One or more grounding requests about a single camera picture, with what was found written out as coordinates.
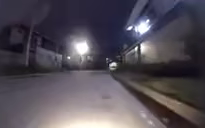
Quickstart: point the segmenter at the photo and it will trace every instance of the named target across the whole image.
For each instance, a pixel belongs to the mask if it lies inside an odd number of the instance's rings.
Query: night sky
[[[121,47],[124,26],[136,0],[0,0],[0,28],[40,17],[36,30],[56,41],[82,36],[101,53],[114,54]],[[43,6],[42,14],[36,14]]]

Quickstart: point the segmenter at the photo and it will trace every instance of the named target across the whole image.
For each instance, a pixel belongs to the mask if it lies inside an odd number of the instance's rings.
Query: building
[[[25,66],[25,52],[28,27],[12,25],[3,29],[0,33],[0,70],[12,67]],[[62,68],[63,46],[51,39],[33,32],[29,49],[29,66],[47,70]]]
[[[205,76],[205,1],[138,0],[125,30],[135,41],[125,43],[125,64],[178,63]]]

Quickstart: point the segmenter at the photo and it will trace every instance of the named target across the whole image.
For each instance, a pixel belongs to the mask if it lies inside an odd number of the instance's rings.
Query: bright light
[[[75,45],[75,48],[76,48],[77,52],[80,55],[84,55],[84,54],[86,54],[89,51],[89,47],[88,47],[86,41],[77,43]]]
[[[70,56],[67,56],[67,59],[68,59],[68,60],[70,60],[70,59],[71,59],[71,57],[70,57]]]
[[[133,26],[129,26],[128,28],[127,28],[127,31],[131,31],[133,29]]]
[[[135,47],[135,52],[137,52],[137,51],[138,51],[138,49],[139,49],[139,47],[138,47],[138,46],[136,46],[136,47]]]
[[[148,43],[141,43],[141,54],[144,55],[146,54],[148,51],[150,51],[150,46],[148,45]]]
[[[149,20],[140,22],[137,26],[135,26],[135,32],[144,34],[150,29]]]
[[[147,20],[146,20],[146,23],[149,23],[149,22],[150,22],[150,20],[149,20],[149,19],[147,19]]]

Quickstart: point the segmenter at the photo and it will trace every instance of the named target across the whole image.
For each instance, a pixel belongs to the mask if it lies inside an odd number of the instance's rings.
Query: wall
[[[60,69],[62,67],[62,55],[37,47],[36,64],[43,68]]]
[[[184,39],[191,34],[192,30],[192,22],[187,15],[173,20],[141,43],[142,63],[189,60],[190,57],[185,52]]]
[[[131,65],[137,64],[137,62],[138,62],[138,51],[133,48],[128,53],[126,53],[125,62],[127,64],[131,64]]]
[[[22,54],[0,50],[0,75],[6,74],[14,67],[23,66],[23,62]]]

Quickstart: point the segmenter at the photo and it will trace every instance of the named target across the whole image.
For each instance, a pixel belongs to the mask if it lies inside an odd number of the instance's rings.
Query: sidewalk
[[[193,124],[205,126],[205,82],[183,78],[157,78],[133,73],[114,77],[166,106]]]

